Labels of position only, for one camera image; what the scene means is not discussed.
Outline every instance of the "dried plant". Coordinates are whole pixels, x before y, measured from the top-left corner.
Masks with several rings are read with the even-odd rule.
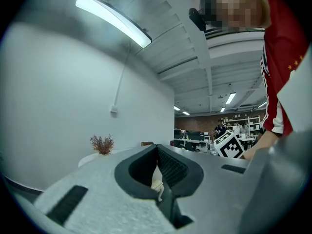
[[[112,139],[111,135],[105,137],[104,141],[101,136],[96,137],[95,135],[93,135],[93,137],[90,138],[90,141],[93,150],[98,151],[100,154],[110,154],[114,146],[114,140]]]

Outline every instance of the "red jacket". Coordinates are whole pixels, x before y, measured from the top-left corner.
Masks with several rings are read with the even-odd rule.
[[[263,126],[287,136],[293,131],[288,117],[277,98],[303,59],[309,42],[297,18],[283,0],[268,0],[271,26],[264,34],[261,74],[267,91],[267,108]]]

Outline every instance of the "white cloth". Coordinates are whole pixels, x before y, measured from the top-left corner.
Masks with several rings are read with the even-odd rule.
[[[248,128],[248,126],[241,126],[240,127],[240,129],[239,129],[239,132],[241,133],[241,134],[248,134],[249,133],[249,128]]]
[[[233,132],[235,135],[239,135],[239,126],[233,126]]]

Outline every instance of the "black slot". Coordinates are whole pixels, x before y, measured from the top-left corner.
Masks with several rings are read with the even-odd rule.
[[[223,165],[221,168],[223,168],[225,170],[232,171],[232,172],[236,172],[239,174],[243,174],[246,170],[246,168],[242,168],[242,167],[238,167],[238,166],[231,166],[231,165]]]
[[[67,194],[52,208],[47,217],[63,226],[68,217],[81,202],[88,189],[79,185],[73,186]]]

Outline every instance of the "ceiling light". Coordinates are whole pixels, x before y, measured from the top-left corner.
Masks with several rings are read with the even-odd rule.
[[[76,7],[88,11],[109,22],[142,48],[145,48],[152,42],[152,39],[134,22],[123,16],[107,3],[99,2],[97,0],[76,0]]]
[[[230,93],[230,97],[228,98],[226,104],[230,104],[233,98],[235,97],[236,93]]]
[[[262,103],[260,106],[258,106],[258,108],[264,106],[265,104],[267,104],[267,102]]]

